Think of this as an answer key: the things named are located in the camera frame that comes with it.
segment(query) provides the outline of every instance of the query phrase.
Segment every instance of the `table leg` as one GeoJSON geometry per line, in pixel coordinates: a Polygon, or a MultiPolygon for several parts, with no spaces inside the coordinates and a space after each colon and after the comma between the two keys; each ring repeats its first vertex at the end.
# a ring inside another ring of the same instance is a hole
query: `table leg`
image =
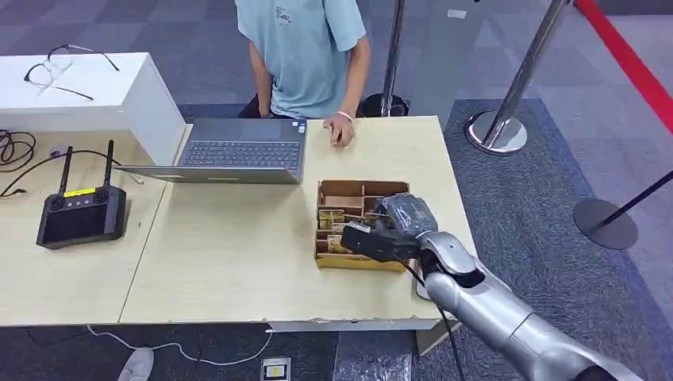
{"type": "MultiPolygon", "coordinates": [[[[451,327],[452,332],[455,332],[461,326],[460,322],[457,320],[449,320],[448,324],[451,327]]],[[[448,332],[446,332],[446,327],[444,327],[444,322],[442,320],[439,320],[431,329],[417,330],[416,346],[418,347],[418,355],[425,356],[426,353],[430,352],[439,343],[446,340],[447,337],[448,332]]]]}

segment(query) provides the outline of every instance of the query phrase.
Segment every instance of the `white shoe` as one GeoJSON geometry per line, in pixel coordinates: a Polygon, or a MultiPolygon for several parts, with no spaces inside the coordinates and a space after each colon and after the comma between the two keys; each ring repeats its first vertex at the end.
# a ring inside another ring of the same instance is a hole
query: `white shoe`
{"type": "Polygon", "coordinates": [[[154,364],[154,352],[151,349],[137,349],[131,354],[117,381],[147,381],[154,364]]]}

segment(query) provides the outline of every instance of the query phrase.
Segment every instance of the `hand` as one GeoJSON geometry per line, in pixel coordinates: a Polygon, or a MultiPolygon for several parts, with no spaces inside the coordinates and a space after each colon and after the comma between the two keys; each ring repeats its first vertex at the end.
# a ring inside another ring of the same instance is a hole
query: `hand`
{"type": "Polygon", "coordinates": [[[334,114],[330,119],[325,119],[322,126],[329,130],[332,145],[337,147],[347,146],[356,135],[353,123],[341,114],[334,114]]]}
{"type": "Polygon", "coordinates": [[[269,114],[271,113],[271,110],[269,110],[269,106],[266,107],[259,107],[259,112],[260,112],[260,117],[268,117],[269,114]]]}

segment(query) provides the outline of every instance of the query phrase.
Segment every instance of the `black pants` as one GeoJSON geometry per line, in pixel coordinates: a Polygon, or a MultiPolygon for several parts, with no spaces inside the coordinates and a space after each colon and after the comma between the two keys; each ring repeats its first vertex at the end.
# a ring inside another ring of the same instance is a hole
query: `black pants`
{"type": "MultiPolygon", "coordinates": [[[[292,119],[291,117],[287,117],[285,115],[274,114],[270,110],[269,112],[273,115],[273,117],[278,119],[292,119]]],[[[262,117],[260,115],[260,100],[257,98],[257,95],[255,95],[250,103],[248,103],[248,105],[243,108],[243,110],[238,114],[238,117],[243,117],[246,119],[258,119],[262,117]]]]}

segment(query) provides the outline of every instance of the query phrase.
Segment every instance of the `chrome stanchion base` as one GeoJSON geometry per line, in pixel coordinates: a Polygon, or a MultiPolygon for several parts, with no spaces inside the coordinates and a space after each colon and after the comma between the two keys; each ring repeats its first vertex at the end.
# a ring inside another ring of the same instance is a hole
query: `chrome stanchion base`
{"type": "Polygon", "coordinates": [[[472,116],[465,126],[467,139],[476,148],[493,155],[509,155],[522,149],[528,140],[528,133],[525,126],[515,117],[511,117],[510,121],[507,122],[500,137],[495,140],[493,147],[487,147],[483,144],[483,138],[493,125],[495,114],[497,114],[495,111],[488,111],[472,116]]]}
{"type": "Polygon", "coordinates": [[[604,248],[624,250],[638,240],[638,226],[628,214],[622,214],[608,225],[599,223],[619,209],[612,202],[587,198],[575,206],[573,218],[580,232],[604,248]]]}

